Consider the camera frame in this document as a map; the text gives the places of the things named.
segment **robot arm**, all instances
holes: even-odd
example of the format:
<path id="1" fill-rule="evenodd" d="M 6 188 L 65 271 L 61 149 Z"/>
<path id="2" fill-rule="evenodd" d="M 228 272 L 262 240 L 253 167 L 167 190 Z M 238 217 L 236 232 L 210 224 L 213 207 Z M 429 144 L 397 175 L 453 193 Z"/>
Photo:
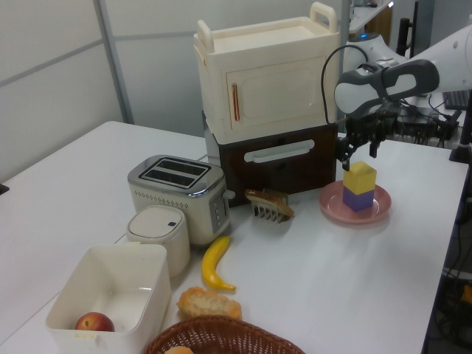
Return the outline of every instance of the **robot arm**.
<path id="1" fill-rule="evenodd" d="M 336 142 L 336 158 L 345 170 L 349 170 L 350 156 L 363 144 L 371 142 L 370 155 L 376 157 L 386 135 L 380 121 L 396 114 L 400 100 L 472 89 L 471 36 L 472 26 L 465 27 L 410 60 L 389 49 L 378 35 L 349 43 L 361 47 L 369 62 L 355 49 L 346 51 L 348 71 L 339 78 L 334 93 L 336 105 L 347 115 L 347 136 Z"/>

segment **stacked blocks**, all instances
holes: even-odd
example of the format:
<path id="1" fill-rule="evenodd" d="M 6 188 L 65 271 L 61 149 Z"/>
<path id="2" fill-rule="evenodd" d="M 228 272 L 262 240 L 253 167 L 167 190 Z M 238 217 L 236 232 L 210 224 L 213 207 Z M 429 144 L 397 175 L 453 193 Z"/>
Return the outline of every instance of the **stacked blocks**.
<path id="1" fill-rule="evenodd" d="M 377 171 L 365 162 L 351 164 L 350 171 L 344 171 L 343 203 L 355 212 L 371 207 L 376 177 Z"/>

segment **bread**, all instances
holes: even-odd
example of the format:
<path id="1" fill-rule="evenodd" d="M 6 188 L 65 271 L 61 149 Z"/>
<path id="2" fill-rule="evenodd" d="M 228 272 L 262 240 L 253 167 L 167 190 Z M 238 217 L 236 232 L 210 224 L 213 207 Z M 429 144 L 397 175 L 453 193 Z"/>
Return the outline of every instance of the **bread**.
<path id="1" fill-rule="evenodd" d="M 287 203 L 280 196 L 282 193 L 275 191 L 260 192 L 258 190 L 246 190 L 244 193 L 245 197 L 251 202 L 258 203 L 260 205 L 266 205 L 275 209 L 279 214 L 286 215 L 289 218 L 294 216 L 294 211 L 290 208 Z"/>
<path id="2" fill-rule="evenodd" d="M 164 354 L 193 354 L 193 351 L 187 347 L 174 347 L 166 350 Z"/>
<path id="3" fill-rule="evenodd" d="M 199 287 L 189 288 L 182 293 L 177 306 L 186 317 L 202 315 L 226 315 L 235 319 L 242 317 L 239 302 Z"/>

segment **bread roll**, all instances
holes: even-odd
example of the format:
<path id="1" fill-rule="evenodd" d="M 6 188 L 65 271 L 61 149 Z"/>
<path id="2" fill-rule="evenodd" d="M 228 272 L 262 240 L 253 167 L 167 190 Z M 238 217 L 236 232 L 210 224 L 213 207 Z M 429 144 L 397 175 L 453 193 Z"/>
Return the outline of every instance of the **bread roll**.
<path id="1" fill-rule="evenodd" d="M 177 306 L 186 317 L 201 315 L 225 315 L 235 319 L 242 317 L 239 302 L 199 287 L 189 288 L 182 293 Z"/>
<path id="2" fill-rule="evenodd" d="M 193 351 L 187 347 L 174 347 L 164 352 L 164 354 L 193 354 Z"/>

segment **pink plate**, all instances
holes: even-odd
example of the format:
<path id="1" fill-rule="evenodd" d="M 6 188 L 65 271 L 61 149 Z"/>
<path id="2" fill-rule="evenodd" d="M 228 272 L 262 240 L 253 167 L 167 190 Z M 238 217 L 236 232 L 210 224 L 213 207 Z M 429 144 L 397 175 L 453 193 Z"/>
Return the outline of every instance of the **pink plate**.
<path id="1" fill-rule="evenodd" d="M 336 181 L 323 188 L 319 205 L 325 214 L 346 223 L 373 223 L 387 216 L 392 199 L 384 188 L 375 185 L 372 207 L 355 212 L 342 202 L 343 187 L 342 181 Z"/>

